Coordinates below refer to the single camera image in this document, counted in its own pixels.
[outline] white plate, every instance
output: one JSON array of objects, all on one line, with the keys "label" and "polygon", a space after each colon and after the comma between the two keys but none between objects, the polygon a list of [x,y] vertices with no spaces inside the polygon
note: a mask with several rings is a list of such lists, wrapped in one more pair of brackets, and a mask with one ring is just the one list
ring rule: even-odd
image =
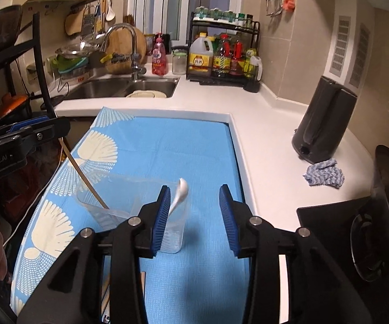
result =
[{"label": "white plate", "polygon": [[166,98],[166,94],[156,90],[136,90],[127,97]]}]

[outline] pink dish soap bottle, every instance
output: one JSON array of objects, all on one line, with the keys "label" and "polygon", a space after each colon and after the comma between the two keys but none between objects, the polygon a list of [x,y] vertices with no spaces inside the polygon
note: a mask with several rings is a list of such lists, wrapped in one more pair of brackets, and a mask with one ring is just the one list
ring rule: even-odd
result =
[{"label": "pink dish soap bottle", "polygon": [[152,73],[156,75],[166,75],[167,72],[166,49],[161,38],[161,33],[159,33],[152,50]]}]

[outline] black kettle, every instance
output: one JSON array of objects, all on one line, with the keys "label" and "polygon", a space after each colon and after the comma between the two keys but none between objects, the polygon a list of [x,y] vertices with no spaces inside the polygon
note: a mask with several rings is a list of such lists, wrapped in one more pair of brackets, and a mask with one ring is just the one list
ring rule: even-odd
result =
[{"label": "black kettle", "polygon": [[356,102],[356,94],[322,76],[292,138],[295,151],[312,164],[330,159],[344,135]]}]

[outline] blue towel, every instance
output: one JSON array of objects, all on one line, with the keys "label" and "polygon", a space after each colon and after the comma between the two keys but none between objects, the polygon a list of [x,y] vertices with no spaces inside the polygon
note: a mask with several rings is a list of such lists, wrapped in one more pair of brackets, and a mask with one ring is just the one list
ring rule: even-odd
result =
[{"label": "blue towel", "polygon": [[344,175],[336,164],[337,161],[334,158],[312,164],[307,168],[307,173],[303,177],[310,186],[328,185],[338,189],[343,185]]},{"label": "blue towel", "polygon": [[[228,184],[236,200],[242,200],[226,124],[132,117],[103,108],[72,154],[85,172],[174,182],[182,177],[189,184],[192,207],[181,251],[158,252],[154,259],[140,262],[146,272],[150,324],[242,322],[248,261],[236,259],[230,250],[219,207],[223,184]],[[100,231],[74,198],[78,184],[66,160],[38,204],[14,270],[11,307],[16,314],[74,235],[85,227]]]}]

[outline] clear plastic container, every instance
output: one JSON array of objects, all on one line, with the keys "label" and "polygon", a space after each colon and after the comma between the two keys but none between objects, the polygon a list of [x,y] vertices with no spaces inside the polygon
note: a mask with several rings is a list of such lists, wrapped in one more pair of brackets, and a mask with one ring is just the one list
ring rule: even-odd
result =
[{"label": "clear plastic container", "polygon": [[[109,210],[100,205],[83,182],[76,190],[76,200],[89,211],[103,230],[116,228],[124,220],[138,215],[143,205],[157,200],[163,185],[170,188],[172,201],[178,185],[176,182],[142,179],[121,174],[103,174],[102,172],[91,172],[86,176]],[[161,252],[177,253],[181,249],[185,221],[190,208],[189,194],[168,218],[161,242]]]}]

